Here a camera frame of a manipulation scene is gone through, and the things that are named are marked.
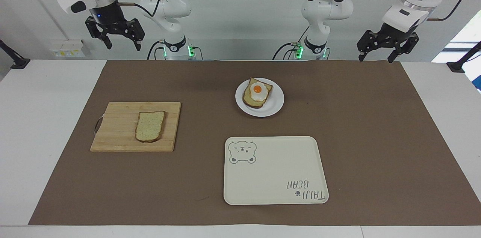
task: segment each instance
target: egg yolk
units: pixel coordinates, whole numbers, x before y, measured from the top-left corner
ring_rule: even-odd
[[[261,86],[259,86],[259,85],[254,86],[254,92],[260,93],[261,91],[262,91]]]

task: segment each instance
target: blue object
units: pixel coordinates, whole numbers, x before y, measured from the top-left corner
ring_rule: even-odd
[[[473,81],[473,84],[476,88],[481,90],[481,75]]]

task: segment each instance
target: brown mat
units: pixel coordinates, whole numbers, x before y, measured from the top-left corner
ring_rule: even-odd
[[[249,77],[282,87],[279,113],[260,119],[237,107],[235,90]],[[110,101],[182,102],[174,152],[90,152]],[[226,204],[232,136],[314,137],[329,201]],[[115,60],[29,224],[481,225],[481,203],[399,63]]]

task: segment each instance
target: black stand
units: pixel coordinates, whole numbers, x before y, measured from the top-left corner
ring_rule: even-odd
[[[18,54],[17,51],[12,50],[2,40],[0,40],[0,48],[3,49],[3,51],[5,51],[12,58],[12,60],[14,60],[15,64],[10,67],[11,69],[24,69],[30,62],[30,59],[22,57],[22,55]]]
[[[473,57],[478,51],[481,50],[481,41],[476,44],[470,51],[466,53],[460,60],[457,62],[447,62],[446,64],[451,69],[452,72],[455,73],[464,73],[463,65],[467,62],[471,57]]]

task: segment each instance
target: white table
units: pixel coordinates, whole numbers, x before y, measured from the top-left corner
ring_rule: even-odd
[[[481,226],[26,226],[104,65],[33,60],[0,82],[0,237],[481,237]],[[481,95],[444,64],[402,65],[481,199]]]

